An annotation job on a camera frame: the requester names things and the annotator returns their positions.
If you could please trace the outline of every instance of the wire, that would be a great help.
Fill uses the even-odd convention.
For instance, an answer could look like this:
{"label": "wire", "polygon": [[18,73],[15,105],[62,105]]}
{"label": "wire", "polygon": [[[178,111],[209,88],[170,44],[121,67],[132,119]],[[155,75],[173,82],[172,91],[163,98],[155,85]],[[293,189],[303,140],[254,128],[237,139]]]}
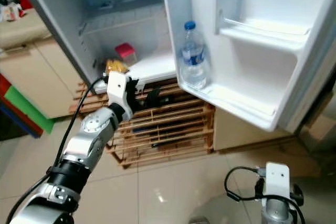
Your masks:
{"label": "wire", "polygon": [[[71,121],[69,123],[69,126],[67,128],[67,130],[65,131],[64,133],[64,136],[63,136],[63,139],[59,145],[59,148],[58,148],[58,152],[57,152],[57,155],[56,155],[56,158],[55,158],[55,161],[54,161],[54,164],[53,166],[57,166],[59,161],[60,161],[60,158],[61,158],[61,155],[62,155],[62,152],[63,152],[63,148],[64,148],[64,145],[65,145],[65,142],[67,140],[67,137],[70,133],[70,130],[75,122],[75,119],[80,111],[80,108],[82,107],[82,104],[84,102],[84,99],[86,98],[86,96],[88,95],[88,93],[90,92],[90,90],[93,88],[93,86],[100,80],[103,80],[103,77],[100,77],[98,78],[97,80],[95,80],[90,86],[89,88],[87,89],[87,91],[85,92],[85,94],[82,96],[82,98],[80,99],[79,103],[78,103],[78,106],[74,112],[74,114],[72,115],[72,118],[71,118]],[[50,173],[47,172],[46,175],[44,175],[38,182],[36,182],[33,186],[31,186],[31,188],[29,188],[21,197],[20,199],[15,203],[15,205],[12,207],[11,211],[9,212],[9,215],[7,217],[7,220],[6,220],[6,224],[9,224],[10,221],[12,220],[16,210],[18,209],[18,207],[21,205],[21,203],[25,200],[25,198],[28,197],[29,194],[31,194],[39,185],[41,185],[48,177],[49,177]]]}
{"label": "wire", "polygon": [[300,216],[300,220],[301,220],[301,224],[306,224],[306,221],[304,219],[303,213],[301,212],[301,209],[299,208],[299,206],[291,199],[288,199],[286,197],[283,196],[279,196],[279,195],[261,195],[261,196],[253,196],[253,197],[241,197],[240,195],[234,193],[233,191],[229,190],[227,188],[227,181],[229,179],[229,176],[231,173],[233,173],[235,170],[239,170],[239,169],[243,169],[243,170],[249,170],[251,172],[254,173],[258,173],[258,169],[253,169],[250,167],[246,167],[246,166],[237,166],[232,168],[226,175],[225,179],[224,179],[224,188],[226,190],[226,194],[228,197],[232,198],[235,201],[250,201],[250,200],[256,200],[256,199],[277,199],[277,200],[282,200],[285,201],[289,204],[291,204],[295,210],[298,212],[299,216]]}

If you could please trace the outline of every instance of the white refrigerator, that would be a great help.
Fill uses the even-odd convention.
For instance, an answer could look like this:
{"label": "white refrigerator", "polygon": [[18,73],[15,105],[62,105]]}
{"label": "white refrigerator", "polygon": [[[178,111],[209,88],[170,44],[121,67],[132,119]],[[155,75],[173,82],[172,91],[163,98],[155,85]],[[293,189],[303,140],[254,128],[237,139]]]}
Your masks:
{"label": "white refrigerator", "polygon": [[[177,76],[182,89],[266,131],[294,132],[335,71],[336,0],[31,1],[86,83],[128,42],[139,89]],[[205,40],[202,90],[180,78],[188,20]]]}

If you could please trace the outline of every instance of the white tile floor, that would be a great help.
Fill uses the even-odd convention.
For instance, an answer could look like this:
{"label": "white tile floor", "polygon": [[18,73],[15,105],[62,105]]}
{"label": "white tile floor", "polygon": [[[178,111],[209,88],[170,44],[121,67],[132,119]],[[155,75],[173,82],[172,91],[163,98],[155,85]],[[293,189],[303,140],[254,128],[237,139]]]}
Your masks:
{"label": "white tile floor", "polygon": [[[11,152],[11,158],[0,177],[0,223],[18,196],[51,164],[68,122],[57,123],[51,135],[38,140],[24,136],[2,143],[0,154]],[[78,127],[76,121],[70,135]],[[224,195],[223,180],[234,166],[264,166],[266,161],[290,167],[292,181],[306,197],[302,210],[307,223],[336,223],[336,190],[317,177],[318,166],[298,143],[126,170],[104,154],[82,192],[75,222],[186,224],[190,217],[205,215],[212,224],[259,224],[260,203],[232,201]],[[237,172],[229,186],[247,195],[253,193],[255,181],[255,175]]]}

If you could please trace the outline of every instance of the beige cabinet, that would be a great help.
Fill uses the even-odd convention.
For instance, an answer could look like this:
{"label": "beige cabinet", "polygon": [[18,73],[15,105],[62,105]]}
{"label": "beige cabinet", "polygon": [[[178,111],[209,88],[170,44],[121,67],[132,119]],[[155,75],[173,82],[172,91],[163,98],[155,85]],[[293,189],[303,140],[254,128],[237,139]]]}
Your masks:
{"label": "beige cabinet", "polygon": [[[74,70],[68,71],[72,66],[65,61],[57,44],[42,41],[37,45],[28,44],[3,52],[0,72],[46,117],[68,115],[73,95],[65,83],[72,80],[70,76],[75,76]],[[63,69],[67,75],[62,76],[63,73],[55,69]]]}
{"label": "beige cabinet", "polygon": [[216,109],[214,122],[214,150],[253,144],[290,135],[290,133],[282,130],[263,131],[219,108]]}

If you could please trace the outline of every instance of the robotic arm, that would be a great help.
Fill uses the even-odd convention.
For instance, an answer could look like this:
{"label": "robotic arm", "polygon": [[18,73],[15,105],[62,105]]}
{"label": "robotic arm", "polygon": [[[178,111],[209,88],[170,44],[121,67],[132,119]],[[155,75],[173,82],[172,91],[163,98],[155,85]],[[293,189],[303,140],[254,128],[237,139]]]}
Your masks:
{"label": "robotic arm", "polygon": [[10,224],[71,224],[80,193],[97,165],[107,142],[123,120],[130,120],[136,106],[138,81],[111,72],[107,94],[109,106],[87,115],[79,132],[70,139],[60,162],[49,168],[42,184]]}

